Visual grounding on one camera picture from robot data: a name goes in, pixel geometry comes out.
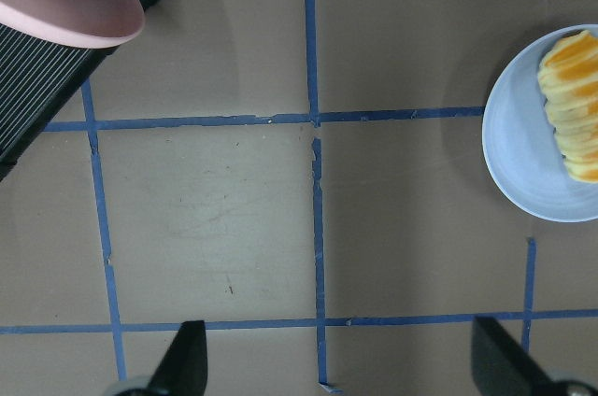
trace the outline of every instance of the bread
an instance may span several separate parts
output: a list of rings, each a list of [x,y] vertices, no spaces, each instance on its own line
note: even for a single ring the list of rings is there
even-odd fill
[[[598,38],[584,30],[559,40],[537,77],[569,176],[598,183]]]

